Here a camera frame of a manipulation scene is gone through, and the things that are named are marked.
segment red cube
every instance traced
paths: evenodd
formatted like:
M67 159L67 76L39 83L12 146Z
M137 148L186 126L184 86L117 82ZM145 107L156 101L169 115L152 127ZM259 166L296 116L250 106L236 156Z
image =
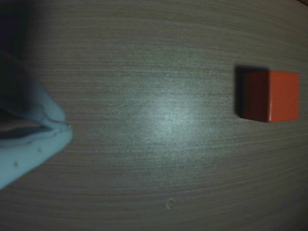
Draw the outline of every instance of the red cube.
M299 75L282 71L248 73L244 79L243 118L281 122L299 115Z

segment wooden table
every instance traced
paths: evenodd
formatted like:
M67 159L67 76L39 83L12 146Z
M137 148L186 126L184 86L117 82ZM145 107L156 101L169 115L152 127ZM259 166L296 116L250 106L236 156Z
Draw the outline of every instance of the wooden table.
M299 231L308 7L295 0L30 2L25 60L73 142L0 192L2 231ZM300 119L236 114L236 67L299 73Z

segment wooden block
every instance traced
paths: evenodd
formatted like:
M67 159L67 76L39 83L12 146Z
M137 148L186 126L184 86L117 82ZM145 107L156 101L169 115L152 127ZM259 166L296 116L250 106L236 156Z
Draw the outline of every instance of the wooden block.
M282 122L297 120L298 115L298 74L263 71L245 76L243 118L263 122Z

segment orange block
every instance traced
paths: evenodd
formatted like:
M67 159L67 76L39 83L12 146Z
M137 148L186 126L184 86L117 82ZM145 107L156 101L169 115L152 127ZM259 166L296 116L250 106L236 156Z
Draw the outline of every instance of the orange block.
M243 118L282 122L299 115L299 75L282 71L248 73L244 79Z

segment wood grain surface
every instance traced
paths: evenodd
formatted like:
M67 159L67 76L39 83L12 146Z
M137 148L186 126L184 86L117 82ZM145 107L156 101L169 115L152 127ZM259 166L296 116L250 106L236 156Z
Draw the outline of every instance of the wood grain surface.
M34 4L25 59L74 140L0 192L1 231L303 231L308 7L295 0ZM300 74L300 119L236 113L237 67Z

